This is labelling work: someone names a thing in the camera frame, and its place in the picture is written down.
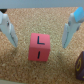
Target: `front face of cube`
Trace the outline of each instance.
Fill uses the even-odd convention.
[[[50,36],[46,34],[31,34],[28,60],[47,61],[50,53]]]
[[[75,71],[76,71],[76,78],[79,80],[84,80],[84,56],[82,52],[77,59],[76,65],[75,65]]]

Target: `red block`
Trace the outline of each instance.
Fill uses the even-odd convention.
[[[29,46],[28,60],[47,61],[50,53],[50,36],[32,33]]]

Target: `brown surface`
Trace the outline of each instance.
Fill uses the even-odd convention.
[[[8,9],[15,27],[18,47],[0,33],[0,79],[29,84],[84,84],[75,78],[75,62],[84,50],[84,24],[66,49],[62,34],[70,13],[76,8]],[[47,62],[28,61],[31,33],[50,35],[51,52]]]

